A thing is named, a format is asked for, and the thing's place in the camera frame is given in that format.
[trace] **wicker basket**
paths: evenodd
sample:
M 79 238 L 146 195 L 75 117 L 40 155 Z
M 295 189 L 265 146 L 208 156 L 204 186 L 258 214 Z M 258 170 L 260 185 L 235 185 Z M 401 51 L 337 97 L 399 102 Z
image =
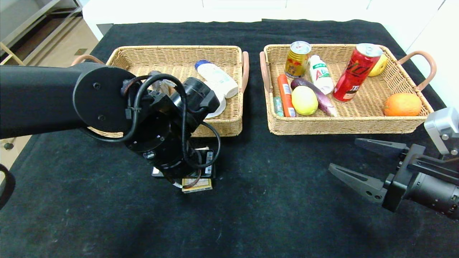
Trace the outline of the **wicker basket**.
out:
M 242 100 L 247 86 L 249 56 L 237 46 L 123 46 L 115 49 L 107 65 L 126 69 L 136 76 L 158 70 L 185 81 L 188 77 L 204 78 L 195 70 L 195 63 L 207 59 L 222 68 L 239 85 L 239 93 L 226 100 L 225 110 L 218 116 L 205 119 L 222 137 L 236 136 L 242 131 Z M 108 137 L 121 137 L 122 133 L 108 133 L 93 129 Z M 193 137 L 214 137 L 207 127 L 200 125 Z
M 275 135 L 319 135 L 319 134 L 400 134 L 411 133 L 423 123 L 432 107 L 421 93 L 436 72 L 431 56 L 417 51 L 397 61 L 388 48 L 381 46 L 388 64 L 381 75 L 368 77 L 355 97 L 348 102 L 336 100 L 331 93 L 329 99 L 335 105 L 339 117 L 328 117 L 321 110 L 313 115 L 296 118 L 280 117 L 274 112 L 273 97 L 280 96 L 277 77 L 284 73 L 285 59 L 290 45 L 267 45 L 260 53 L 260 64 L 265 86 L 268 127 Z M 311 53 L 319 55 L 327 64 L 336 84 L 349 61 L 355 45 L 312 44 Z M 402 65 L 416 54 L 423 55 L 431 65 L 429 77 L 416 87 Z M 311 81 L 306 72 L 305 79 Z M 394 93 L 415 93 L 422 101 L 422 110 L 415 117 L 386 117 L 383 107 L 386 99 Z

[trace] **orange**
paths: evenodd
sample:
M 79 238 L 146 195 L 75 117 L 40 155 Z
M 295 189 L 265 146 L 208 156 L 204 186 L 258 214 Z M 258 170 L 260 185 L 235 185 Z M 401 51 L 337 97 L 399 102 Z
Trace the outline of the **orange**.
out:
M 417 116 L 421 112 L 422 103 L 412 93 L 397 93 L 387 98 L 384 106 L 386 116 Z

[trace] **white bottle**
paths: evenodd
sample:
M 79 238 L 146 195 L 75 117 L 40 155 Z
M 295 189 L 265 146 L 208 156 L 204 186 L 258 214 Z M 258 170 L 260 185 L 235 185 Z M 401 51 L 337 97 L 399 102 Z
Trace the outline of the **white bottle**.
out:
M 213 91 L 223 93 L 225 98 L 229 99 L 238 93 L 237 83 L 220 67 L 207 60 L 199 60 L 195 64 L 195 69 L 206 81 L 215 86 L 211 88 Z
M 320 59 L 318 55 L 312 55 L 309 58 L 309 74 L 316 86 L 322 93 L 329 94 L 332 92 L 334 85 L 330 77 L 327 65 Z

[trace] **gold can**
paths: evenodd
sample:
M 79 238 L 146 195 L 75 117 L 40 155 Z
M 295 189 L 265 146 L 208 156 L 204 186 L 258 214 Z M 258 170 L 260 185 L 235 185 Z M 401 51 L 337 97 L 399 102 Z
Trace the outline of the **gold can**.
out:
M 305 41 L 295 41 L 290 44 L 290 49 L 285 62 L 285 75 L 290 78 L 300 78 L 305 71 L 305 64 L 311 55 L 311 45 Z

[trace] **table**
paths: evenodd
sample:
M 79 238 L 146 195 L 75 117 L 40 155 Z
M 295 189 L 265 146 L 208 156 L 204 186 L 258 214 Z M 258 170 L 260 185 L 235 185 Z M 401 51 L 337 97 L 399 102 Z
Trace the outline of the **table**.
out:
M 392 213 L 327 170 L 333 162 L 380 179 L 394 171 L 398 161 L 358 149 L 357 137 L 417 143 L 436 156 L 422 126 L 407 135 L 269 133 L 258 54 L 295 40 L 371 42 L 405 54 L 380 24 L 360 20 L 114 25 L 92 52 L 103 61 L 123 45 L 248 51 L 243 131 L 223 139 L 214 190 L 189 195 L 152 179 L 122 144 L 78 130 L 33 136 L 11 169 L 17 188 L 0 212 L 1 256 L 457 257 L 457 223 L 408 201 Z M 411 62 L 403 66 L 423 80 Z M 444 107 L 430 86 L 424 94 L 435 110 Z

